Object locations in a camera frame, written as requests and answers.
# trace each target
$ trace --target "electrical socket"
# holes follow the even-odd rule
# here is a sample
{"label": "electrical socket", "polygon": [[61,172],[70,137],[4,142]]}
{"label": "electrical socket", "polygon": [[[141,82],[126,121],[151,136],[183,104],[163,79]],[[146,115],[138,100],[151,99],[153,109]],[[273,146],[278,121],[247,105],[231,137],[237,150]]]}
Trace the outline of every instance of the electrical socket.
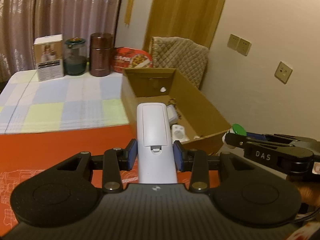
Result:
{"label": "electrical socket", "polygon": [[237,47],[237,51],[244,55],[244,56],[247,56],[248,53],[249,53],[249,50],[250,50],[250,47],[251,47],[251,43],[244,40],[244,39],[240,39],[239,41],[239,44],[238,44],[238,47]]}
{"label": "electrical socket", "polygon": [[283,84],[288,82],[288,79],[292,73],[292,68],[288,67],[282,61],[280,61],[278,68],[275,72],[275,77],[279,79]]}
{"label": "electrical socket", "polygon": [[227,46],[228,46],[230,49],[237,50],[239,41],[240,41],[240,38],[239,38],[238,36],[235,36],[235,35],[233,35],[233,34],[230,34],[230,38],[229,38],[229,41],[228,41],[228,45],[227,45]]}

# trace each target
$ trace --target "product box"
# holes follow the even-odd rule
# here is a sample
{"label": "product box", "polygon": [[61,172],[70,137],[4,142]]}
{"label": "product box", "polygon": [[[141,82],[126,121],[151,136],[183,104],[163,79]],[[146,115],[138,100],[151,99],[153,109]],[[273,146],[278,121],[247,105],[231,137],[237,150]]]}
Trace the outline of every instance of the product box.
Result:
{"label": "product box", "polygon": [[152,57],[144,50],[125,47],[115,48],[112,67],[114,71],[119,73],[123,73],[123,69],[128,67],[152,67]]}
{"label": "product box", "polygon": [[126,68],[121,87],[121,99],[130,125],[137,130],[137,106],[140,103],[176,101],[183,125],[191,140],[183,142],[185,149],[200,149],[215,154],[221,148],[222,136],[231,125],[206,97],[177,69]]}
{"label": "product box", "polygon": [[33,51],[39,81],[63,77],[62,34],[36,38]]}

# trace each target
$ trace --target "white device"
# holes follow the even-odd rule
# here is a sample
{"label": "white device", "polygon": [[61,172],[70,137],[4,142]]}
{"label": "white device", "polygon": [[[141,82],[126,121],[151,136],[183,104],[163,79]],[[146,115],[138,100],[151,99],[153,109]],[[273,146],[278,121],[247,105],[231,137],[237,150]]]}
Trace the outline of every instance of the white device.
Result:
{"label": "white device", "polygon": [[139,183],[177,183],[167,107],[143,103],[137,107]]}
{"label": "white device", "polygon": [[168,105],[167,106],[167,111],[168,111],[168,119],[169,119],[169,124],[173,125],[178,122],[178,114],[176,109],[174,108],[173,105]]}
{"label": "white device", "polygon": [[171,127],[172,130],[172,144],[174,141],[185,142],[188,141],[189,138],[186,136],[186,131],[182,125],[174,124]]}
{"label": "white device", "polygon": [[235,146],[233,146],[233,145],[228,145],[227,143],[226,143],[226,134],[227,133],[235,133],[234,131],[233,131],[233,128],[231,127],[223,136],[222,136],[222,141],[223,141],[223,144],[224,145],[226,145],[229,149],[235,149],[236,147]]}

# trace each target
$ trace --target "glass jar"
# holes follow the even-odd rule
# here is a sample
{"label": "glass jar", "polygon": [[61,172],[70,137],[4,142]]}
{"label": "glass jar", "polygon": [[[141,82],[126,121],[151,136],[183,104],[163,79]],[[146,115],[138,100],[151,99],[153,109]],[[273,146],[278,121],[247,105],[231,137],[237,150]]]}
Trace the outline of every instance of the glass jar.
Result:
{"label": "glass jar", "polygon": [[65,74],[78,76],[85,72],[87,66],[87,49],[85,39],[72,38],[66,40],[63,66]]}

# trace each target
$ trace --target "brown thermos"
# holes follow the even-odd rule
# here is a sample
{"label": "brown thermos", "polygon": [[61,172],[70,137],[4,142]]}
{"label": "brown thermos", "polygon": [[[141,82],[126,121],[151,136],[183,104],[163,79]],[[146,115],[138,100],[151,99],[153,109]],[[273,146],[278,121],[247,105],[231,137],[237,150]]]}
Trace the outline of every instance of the brown thermos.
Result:
{"label": "brown thermos", "polygon": [[93,33],[90,36],[90,74],[104,77],[111,72],[112,35]]}

